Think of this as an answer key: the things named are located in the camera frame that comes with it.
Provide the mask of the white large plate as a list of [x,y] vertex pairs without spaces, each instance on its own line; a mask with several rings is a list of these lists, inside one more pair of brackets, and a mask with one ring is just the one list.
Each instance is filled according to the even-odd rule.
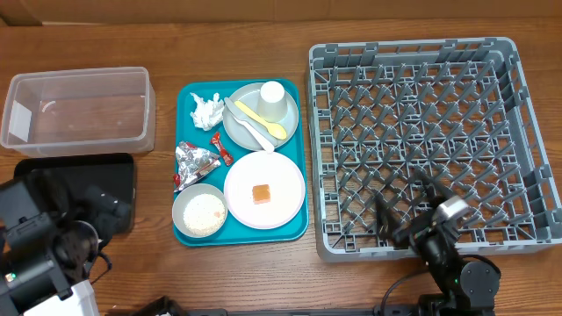
[[[270,202],[255,205],[252,188],[270,186]],[[243,225],[255,229],[278,228],[300,211],[306,184],[299,167],[278,152],[244,155],[227,172],[223,188],[230,213]]]

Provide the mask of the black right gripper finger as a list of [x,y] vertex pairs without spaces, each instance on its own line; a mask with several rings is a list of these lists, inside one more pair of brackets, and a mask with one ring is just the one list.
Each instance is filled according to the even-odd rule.
[[449,187],[445,186],[440,180],[428,176],[423,170],[416,169],[414,172],[414,179],[416,181],[421,181],[421,185],[430,199],[452,198],[452,190]]
[[387,206],[383,195],[374,196],[376,211],[376,233],[381,240],[394,242],[394,231],[398,228],[398,221],[393,216],[393,210]]

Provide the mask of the grey bowl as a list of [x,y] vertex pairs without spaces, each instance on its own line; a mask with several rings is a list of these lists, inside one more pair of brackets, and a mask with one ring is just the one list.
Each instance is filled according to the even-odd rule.
[[227,201],[216,187],[197,183],[181,191],[172,206],[175,227],[192,238],[205,238],[217,233],[228,215]]

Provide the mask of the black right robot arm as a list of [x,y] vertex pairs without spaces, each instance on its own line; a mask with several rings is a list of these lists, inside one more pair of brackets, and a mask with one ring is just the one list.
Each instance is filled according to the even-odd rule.
[[415,171],[412,180],[421,184],[429,209],[409,223],[401,224],[379,193],[374,197],[376,232],[396,248],[411,248],[425,266],[391,285],[377,314],[386,314],[387,300],[399,285],[429,273],[441,292],[421,295],[417,305],[409,308],[411,315],[493,315],[494,298],[500,289],[499,267],[483,255],[461,255],[456,248],[457,221],[469,211],[469,205],[420,170]]

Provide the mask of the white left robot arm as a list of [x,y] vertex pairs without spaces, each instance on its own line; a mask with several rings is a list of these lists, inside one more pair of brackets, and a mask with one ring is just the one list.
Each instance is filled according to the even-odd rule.
[[47,170],[1,186],[1,313],[97,315],[90,271],[133,207],[95,184],[82,193]]

